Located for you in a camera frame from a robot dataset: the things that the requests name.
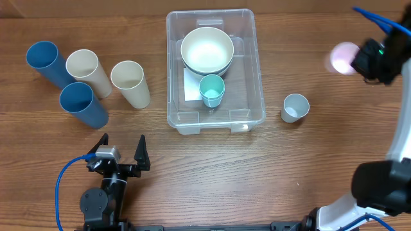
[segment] gray cup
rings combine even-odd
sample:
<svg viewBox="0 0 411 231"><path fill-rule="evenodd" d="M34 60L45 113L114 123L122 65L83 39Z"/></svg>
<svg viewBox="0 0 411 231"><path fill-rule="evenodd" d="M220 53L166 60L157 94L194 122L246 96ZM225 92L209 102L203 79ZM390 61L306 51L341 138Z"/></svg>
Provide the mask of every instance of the gray cup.
<svg viewBox="0 0 411 231"><path fill-rule="evenodd" d="M200 94L207 107L217 107L225 92L224 81L216 74L204 76L200 81Z"/></svg>

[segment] beige cup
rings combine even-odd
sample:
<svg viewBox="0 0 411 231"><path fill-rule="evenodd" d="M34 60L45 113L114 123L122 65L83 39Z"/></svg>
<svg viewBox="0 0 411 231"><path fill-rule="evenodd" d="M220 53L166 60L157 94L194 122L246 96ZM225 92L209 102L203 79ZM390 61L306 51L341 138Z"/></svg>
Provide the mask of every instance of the beige cup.
<svg viewBox="0 0 411 231"><path fill-rule="evenodd" d="M145 108L150 104L150 92L143 68L134 61L122 61L111 70L111 82L135 108Z"/></svg>
<svg viewBox="0 0 411 231"><path fill-rule="evenodd" d="M66 69L77 81L88 84L98 98L110 95L112 87L109 78L94 52L88 49L75 51L67 59Z"/></svg>

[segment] cup rim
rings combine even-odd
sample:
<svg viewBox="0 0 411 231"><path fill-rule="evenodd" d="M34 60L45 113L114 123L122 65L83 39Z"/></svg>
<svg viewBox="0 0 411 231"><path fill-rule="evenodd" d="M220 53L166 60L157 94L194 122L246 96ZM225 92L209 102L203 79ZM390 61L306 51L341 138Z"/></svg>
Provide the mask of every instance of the cup rim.
<svg viewBox="0 0 411 231"><path fill-rule="evenodd" d="M301 116L292 116L292 115L290 115L290 114L287 112L287 110L285 110L285 101L286 101L287 98L290 97L290 96L302 96L302 98L305 99L305 102L307 102L307 104L308 104L308 109L307 109L307 111L306 111L306 113L305 113L304 115L301 115ZM285 99L284 99L284 101L283 101L283 109L285 110L285 112L286 112L289 116L292 116L292 117L294 117L294 118L302 118L302 117L306 116L306 115L308 114L308 112L310 111L310 102L309 102L308 99L305 98L305 96L303 96L302 94L298 94L298 93L289 94L289 95L287 95L287 97L285 97Z"/></svg>
<svg viewBox="0 0 411 231"><path fill-rule="evenodd" d="M37 44L43 43L43 42L44 42L44 43L52 44L52 45L56 48L57 54L56 54L56 57L54 58L54 60L53 60L49 65L47 65L47 66L45 66L45 67L35 67L35 66L31 65L30 62L27 60L27 55L28 55L28 53L30 52L30 49L31 49L33 46L36 46ZM50 42L50 41L38 41L38 42L34 43L33 45L31 45L30 48L29 48L29 49L27 50L27 52L26 52L26 62L27 62L27 64L28 64L31 68L34 68L34 69L44 69L44 68L49 67L51 64L53 64L54 62L56 62L57 57L58 57L58 48L57 48L56 44L54 44L54 43L52 43L52 42Z"/></svg>
<svg viewBox="0 0 411 231"><path fill-rule="evenodd" d="M223 81L223 91L222 91L218 96L216 96L216 97L209 98L209 97L203 95L203 93L201 92L201 88L200 88L201 82L202 82L203 79L204 79L205 77L207 77L207 76L218 76L218 77ZM220 97L224 94L224 92L225 92L225 83L224 83L224 80L223 80L223 78L221 78L221 76L219 76L219 75L217 75L217 74L208 74L208 75L204 76L204 77L200 80L200 83L198 84L198 91L200 91L200 95L201 95L202 97L204 97L204 98L206 98L206 99L208 99L208 100L218 99L218 98L220 98Z"/></svg>
<svg viewBox="0 0 411 231"><path fill-rule="evenodd" d="M67 64L69 63L69 60L70 60L70 58L71 58L72 55L74 55L74 54L77 53L77 52L81 52L81 51L90 51L92 54L94 54L94 56L95 56L96 59L97 59L97 65L96 65L96 67L94 68L94 70L92 70L92 72L91 72L90 74L85 75L85 76L75 76L75 75L73 75L73 74L70 73L69 69L67 68ZM67 61L66 61L66 71L67 71L72 77L75 77L75 78L85 78L85 77L88 77L88 76L92 75L94 72L96 72L99 63L100 63L100 61L98 60L98 57L97 57L96 53L94 53L93 51L91 51L91 50L89 50L89 49L79 49L79 50L71 53L71 55L69 55L69 57L67 58Z"/></svg>
<svg viewBox="0 0 411 231"><path fill-rule="evenodd" d="M141 71L143 72L143 77L141 78L140 82L139 82L137 85L135 85L135 86L133 86L133 87L131 87L131 88L118 87L118 86L114 83L114 81L113 81L113 71L114 71L114 69L115 69L119 64L126 63L126 62L132 62L132 63L137 64L137 65L140 67ZM143 82L143 80L144 80L144 69L143 69L143 67L141 67L140 64L138 64L138 63L135 62L135 61L132 61L132 60L121 61L120 63L116 64L116 65L113 67L113 69L111 69L110 80L111 80L111 82L113 83L113 85L114 85L115 87L117 87L118 89L120 89L120 90L130 90L130 89L133 89L133 88L137 87L138 85L140 85L140 83Z"/></svg>
<svg viewBox="0 0 411 231"><path fill-rule="evenodd" d="M63 94L63 91L64 91L66 88L68 88L68 86L70 86L70 85L72 85L72 84L84 84L84 85L88 86L89 89L90 89L90 91L91 91L91 100L90 100L90 103L89 103L84 109L82 109L82 110L80 110L80 111L78 111L78 112L70 112L70 111L66 110L66 109L63 107L63 105L62 105L62 94ZM93 100L94 100L94 92L92 91L91 87L90 87L88 84L83 83L83 82L70 83L69 85L67 85L66 87L64 87L64 89L63 89L63 90L61 91L61 93L60 93L60 106L63 108L63 110L65 110L66 112L69 112L69 113L71 113L71 114L76 114L76 113L83 112L84 110L86 110L86 109L91 105L91 103L92 103Z"/></svg>
<svg viewBox="0 0 411 231"><path fill-rule="evenodd" d="M232 58L234 57L234 43L232 42L230 36L229 36L226 32L224 32L223 30L220 30L220 29L218 29L218 28L212 27L212 26L202 26L202 27L196 28L196 29L190 31L190 32L184 37L184 39L183 39L182 42L181 42L181 47L180 47L180 54L181 54L182 61L184 62L184 64L185 64L187 67L189 67L189 65L188 65L188 63L187 63L187 61L186 61L186 59L184 58L184 55L183 55L183 53L182 53L182 48L183 48L183 45L184 45L184 41L186 41L186 38L187 38L190 34L194 33L194 32L197 31L197 30L203 30L204 28L207 28L207 29L210 29L210 28L211 28L212 30L221 31L221 32L231 41L231 48L232 48L232 49L231 49L231 50L232 50L231 58L229 59L229 61L228 61L222 68L220 68L220 69L218 69L218 70L215 70L215 71L203 72L203 71L195 70L195 69L192 68L192 67L190 67L190 69L194 70L195 72L197 72L197 73L199 73L199 74L220 73L222 70L224 70L224 69L231 63Z"/></svg>

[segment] blue cup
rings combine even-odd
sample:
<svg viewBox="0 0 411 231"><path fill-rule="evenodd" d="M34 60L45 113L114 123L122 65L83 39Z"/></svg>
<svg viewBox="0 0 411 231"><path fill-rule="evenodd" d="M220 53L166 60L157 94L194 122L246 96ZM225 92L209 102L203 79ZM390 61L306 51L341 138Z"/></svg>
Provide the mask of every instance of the blue cup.
<svg viewBox="0 0 411 231"><path fill-rule="evenodd" d="M66 86L60 95L60 105L95 129L103 128L109 121L109 114L86 83L76 82Z"/></svg>
<svg viewBox="0 0 411 231"><path fill-rule="evenodd" d="M52 42L41 41L32 45L27 51L26 61L30 67L41 73L60 89L70 83L77 82L67 72L66 60Z"/></svg>

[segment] plastic bin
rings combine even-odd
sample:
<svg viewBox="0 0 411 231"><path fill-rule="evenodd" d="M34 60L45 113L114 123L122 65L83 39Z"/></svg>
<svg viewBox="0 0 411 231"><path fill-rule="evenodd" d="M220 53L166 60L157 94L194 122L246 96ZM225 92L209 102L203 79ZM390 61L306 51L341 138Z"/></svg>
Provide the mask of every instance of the plastic bin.
<svg viewBox="0 0 411 231"><path fill-rule="evenodd" d="M209 108L202 100L184 97L183 38L192 30L212 26L226 32L234 44L234 57L222 76L225 94L220 105ZM167 16L168 95L167 121L181 134L203 128L230 128L247 132L265 119L265 106L254 14L248 9L171 12Z"/></svg>

